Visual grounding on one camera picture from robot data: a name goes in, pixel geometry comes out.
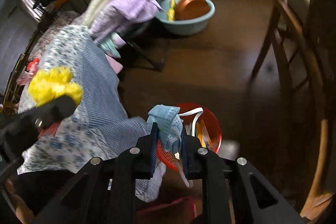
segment pile of clothes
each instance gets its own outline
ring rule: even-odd
[[[92,0],[73,24],[86,25],[98,47],[110,57],[120,58],[118,49],[126,44],[120,32],[132,24],[151,20],[160,9],[156,0]]]
[[[105,52],[117,57],[115,49],[123,45],[118,33],[150,20],[159,9],[155,0],[92,0],[85,13],[70,24],[76,14],[59,15],[53,29],[39,42],[45,51],[34,49],[30,59],[40,58],[39,69],[69,68],[72,81],[83,87],[83,98],[74,114],[61,122],[55,136],[43,135],[23,153],[19,174],[64,169],[76,173],[92,157],[117,157],[150,133],[142,118],[127,116],[117,91],[119,79]],[[18,112],[34,106],[26,85]],[[156,199],[165,170],[157,160],[151,180],[136,180],[136,196],[146,202]]]

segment floral cloth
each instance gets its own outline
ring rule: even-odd
[[[23,153],[18,173],[67,169],[76,173],[92,157],[117,157],[149,134],[140,117],[128,118],[119,100],[119,79],[105,54],[92,42],[88,28],[68,25],[54,38],[42,56],[39,68],[70,67],[73,81],[83,87],[83,98],[74,114],[62,121],[56,136],[42,136]],[[24,88],[19,112],[35,106]],[[149,202],[157,198],[166,170],[157,160],[151,180],[136,180],[136,196]]]
[[[41,58],[45,52],[47,46],[54,39],[55,35],[66,25],[69,25],[79,14],[75,11],[65,11],[58,14],[58,18],[53,24],[46,30],[46,32],[40,37],[36,45],[33,47],[28,61],[33,61],[35,58]]]

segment white elastic strap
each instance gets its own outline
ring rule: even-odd
[[[187,179],[185,178],[185,175],[184,175],[184,173],[183,173],[182,167],[181,167],[179,161],[177,160],[177,158],[175,157],[174,153],[171,153],[171,155],[172,155],[172,157],[173,157],[173,159],[174,159],[175,166],[177,167],[178,172],[180,173],[180,176],[181,176],[181,178],[182,178],[184,184],[185,184],[188,188],[193,187],[193,185],[194,185],[194,184],[193,184],[193,181],[192,181],[192,180],[187,180]]]
[[[191,135],[192,135],[193,137],[195,137],[195,126],[196,126],[197,119],[198,119],[199,116],[201,116],[202,113],[203,113],[203,109],[202,109],[202,107],[198,107],[198,108],[195,108],[195,109],[193,109],[193,110],[187,111],[187,112],[185,112],[185,113],[179,114],[179,116],[182,117],[182,116],[193,115],[193,114],[195,114],[195,113],[197,113],[197,114],[195,115],[195,118],[194,118],[194,120],[193,120],[193,124],[192,124],[192,129],[191,129]]]

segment light blue mask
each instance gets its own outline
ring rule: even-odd
[[[147,128],[152,129],[154,122],[159,128],[159,140],[166,152],[175,154],[181,144],[182,121],[178,115],[180,111],[176,106],[156,105],[148,112]]]

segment purple cloth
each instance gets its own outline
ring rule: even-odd
[[[155,0],[112,0],[93,21],[90,34],[98,44],[112,31],[152,19],[161,9]]]

